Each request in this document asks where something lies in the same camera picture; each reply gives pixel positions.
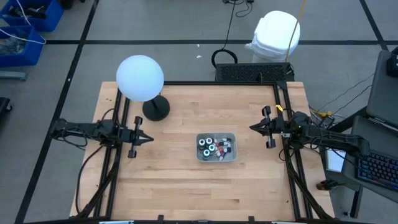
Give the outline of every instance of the computer keyboard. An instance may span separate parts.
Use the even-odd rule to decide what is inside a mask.
[[[371,153],[358,160],[357,179],[398,191],[398,159]]]
[[[259,75],[264,82],[294,81],[294,72],[290,63],[217,64],[216,80],[219,82],[258,82]]]

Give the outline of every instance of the blue bin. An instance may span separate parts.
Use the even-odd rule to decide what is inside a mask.
[[[43,42],[43,38],[35,31],[32,26],[0,27],[9,34],[18,34],[21,31],[29,34],[29,40]],[[11,38],[0,32],[0,39]],[[26,42],[25,49],[20,54],[0,55],[0,67],[35,65],[39,61],[43,45],[33,42]]]
[[[54,31],[59,20],[62,17],[63,9],[57,2],[57,0],[19,0],[22,7],[26,4],[32,5],[46,5],[47,10],[45,12],[46,19],[38,19],[38,18],[27,18],[35,27],[37,31],[51,32]],[[0,11],[0,18],[4,19],[10,26],[26,26],[28,23],[25,21],[23,17],[13,17],[8,16],[8,12],[13,7],[19,7],[18,2],[16,0],[8,0],[7,4]]]

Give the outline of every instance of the wooden table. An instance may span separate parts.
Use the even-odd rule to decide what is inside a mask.
[[[310,114],[303,83],[291,82],[288,88],[292,109]],[[116,93],[115,82],[102,84],[94,121],[113,108]],[[158,215],[164,215],[165,220],[242,221],[248,216],[259,221],[294,220],[286,166],[278,158],[282,149],[280,137],[275,136],[276,148],[266,149],[266,138],[249,129],[262,119],[261,108],[265,105],[271,106],[271,117],[277,115],[271,86],[172,85],[164,86],[161,94],[171,107],[163,121],[145,119],[142,103],[130,103],[127,126],[134,127],[135,116],[143,117],[141,129],[155,141],[137,147],[135,159],[127,158],[130,144],[124,144],[112,219],[156,220]],[[236,161],[222,164],[197,161],[196,135],[212,132],[235,134]],[[90,142],[85,159],[97,148],[97,142]],[[80,208],[98,188],[104,152],[103,149],[95,155],[83,170]],[[320,156],[302,150],[302,160],[309,191],[334,217],[329,192],[315,187],[325,180]],[[304,217],[302,194],[297,190]],[[106,192],[101,214],[107,197]]]

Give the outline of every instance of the gray floor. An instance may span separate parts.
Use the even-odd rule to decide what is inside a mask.
[[[93,0],[65,11],[48,40],[79,40]],[[250,15],[234,17],[229,38],[248,40],[260,17],[273,10],[297,15],[300,1],[257,0]],[[391,19],[396,0],[367,0],[385,40],[398,40],[398,22]],[[236,6],[237,10],[244,5]],[[88,32],[88,40],[222,40],[225,38],[232,5],[221,0],[100,0]],[[308,0],[301,25],[301,40],[377,40],[357,0]],[[115,81],[120,62],[145,54],[159,62],[166,80],[214,80],[211,54],[218,44],[84,45],[61,117],[91,121],[101,82]],[[14,110],[0,129],[0,216],[12,223],[42,147],[45,134],[69,71],[77,45],[45,45],[39,63],[33,67],[2,68],[25,71],[25,82],[0,80],[0,96],[12,100]],[[239,62],[250,62],[243,45],[227,45]],[[380,45],[299,45],[290,58],[296,80],[305,84],[310,105],[319,108],[374,71]],[[219,55],[217,62],[231,62]],[[328,105],[337,110],[370,85],[371,79]],[[339,111],[349,116],[366,105],[369,91]],[[72,203],[83,152],[52,142],[25,221],[66,218]],[[336,216],[351,207],[353,192],[340,187],[331,191]],[[368,190],[356,221],[394,223],[398,205]]]

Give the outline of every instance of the yellow cable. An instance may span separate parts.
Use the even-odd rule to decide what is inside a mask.
[[[318,114],[319,116],[321,116],[321,118],[327,117],[327,116],[331,116],[333,113],[331,111],[328,111],[326,113],[322,113],[313,109],[310,109],[312,112]]]
[[[306,0],[303,0],[303,4],[301,5],[300,14],[298,14],[298,18],[297,18],[297,21],[296,21],[296,25],[294,26],[293,34],[292,34],[292,37],[290,38],[289,47],[287,48],[287,54],[286,54],[286,60],[285,60],[285,62],[287,62],[287,59],[288,59],[288,57],[289,57],[290,45],[292,44],[294,32],[296,32],[297,24],[299,24],[299,21],[300,21],[300,19],[301,19],[301,15],[303,14],[304,6],[305,6],[305,3],[306,3],[306,2],[307,2]]]

